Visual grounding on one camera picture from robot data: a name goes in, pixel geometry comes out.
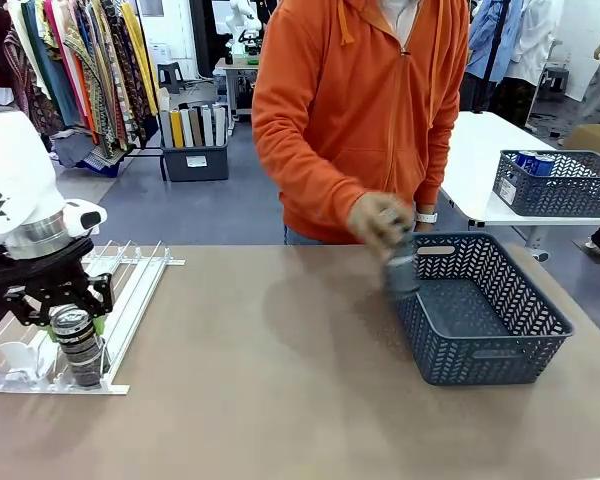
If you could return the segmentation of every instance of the hoodie drawstring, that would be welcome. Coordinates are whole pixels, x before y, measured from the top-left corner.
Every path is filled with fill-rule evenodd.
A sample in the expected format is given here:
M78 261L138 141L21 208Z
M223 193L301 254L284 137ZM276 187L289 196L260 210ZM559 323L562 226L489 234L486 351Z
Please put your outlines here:
M344 15L344 0L338 0L338 20L340 21L340 33L342 34L340 45L353 43L353 37L349 33L349 27L347 26L347 17Z
M436 20L436 37L433 41L433 65L431 67L431 87L429 91L429 128L433 127L433 99L436 95L436 80L438 74L438 53L440 52L440 36L442 35L442 15L444 13L444 2L438 1L438 19Z

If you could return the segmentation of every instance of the stool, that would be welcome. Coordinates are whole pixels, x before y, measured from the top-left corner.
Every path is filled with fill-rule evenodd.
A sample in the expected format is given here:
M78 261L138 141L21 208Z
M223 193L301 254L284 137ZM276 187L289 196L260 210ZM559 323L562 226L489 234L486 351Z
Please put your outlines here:
M542 100L562 101L567 92L569 70L560 67L546 67L542 72L538 98Z
M160 87L166 87L169 93L178 94L180 87L184 87L184 78L178 62L158 65L158 79Z

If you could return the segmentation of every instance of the blurred hand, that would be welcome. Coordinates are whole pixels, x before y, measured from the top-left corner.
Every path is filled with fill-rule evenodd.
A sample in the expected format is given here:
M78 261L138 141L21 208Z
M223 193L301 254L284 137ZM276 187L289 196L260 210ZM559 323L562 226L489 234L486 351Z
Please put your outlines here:
M347 228L378 255L391 257L405 228L413 223L413 211L402 200L388 193L362 195L351 207Z
M433 232L433 223L416 222L416 228L414 230L419 233Z

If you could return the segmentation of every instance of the hoodie sleeve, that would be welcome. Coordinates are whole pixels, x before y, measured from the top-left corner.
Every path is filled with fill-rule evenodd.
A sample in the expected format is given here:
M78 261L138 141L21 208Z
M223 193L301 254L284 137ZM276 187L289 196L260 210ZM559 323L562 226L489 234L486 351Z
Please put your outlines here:
M466 22L463 22L459 28L455 53L447 60L453 64L451 78L429 130L429 164L425 178L414 195L414 200L419 204L435 205L438 199L438 190L444 180L444 169L447 166L451 130L458 118L460 108L460 84L464 76L468 52L469 12L467 2L459 3L463 5L459 18L466 19Z
M322 52L291 11L294 5L299 4L280 4L267 25L253 99L256 150L267 173L305 212L345 225L366 189L316 154L303 138Z

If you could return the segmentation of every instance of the gray bin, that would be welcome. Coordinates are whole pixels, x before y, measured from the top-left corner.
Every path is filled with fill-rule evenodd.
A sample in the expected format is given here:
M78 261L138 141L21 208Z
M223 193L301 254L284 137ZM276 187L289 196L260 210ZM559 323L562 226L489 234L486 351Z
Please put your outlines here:
M517 150L500 155L493 191L527 217L600 218L600 155L587 151L534 151L554 161L551 175L531 175L516 164Z
M199 182L229 178L227 143L221 147L162 147L172 182Z
M392 291L389 278L386 288L424 380L535 382L573 333L562 313L491 235L415 234L414 242L418 294Z

